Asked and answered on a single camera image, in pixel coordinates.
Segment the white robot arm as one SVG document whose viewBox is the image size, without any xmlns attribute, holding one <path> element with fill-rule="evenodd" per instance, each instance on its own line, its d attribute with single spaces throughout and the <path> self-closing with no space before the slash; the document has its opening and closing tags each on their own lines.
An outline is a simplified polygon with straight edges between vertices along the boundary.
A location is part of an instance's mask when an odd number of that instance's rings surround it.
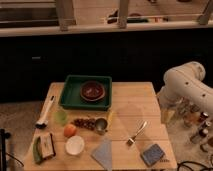
<svg viewBox="0 0 213 171">
<path fill-rule="evenodd" d="M 164 73 L 164 85 L 157 93 L 163 124 L 170 120 L 174 108 L 182 98 L 213 115 L 213 88 L 202 82 L 205 75 L 204 66 L 196 61 L 170 68 Z"/>
</svg>

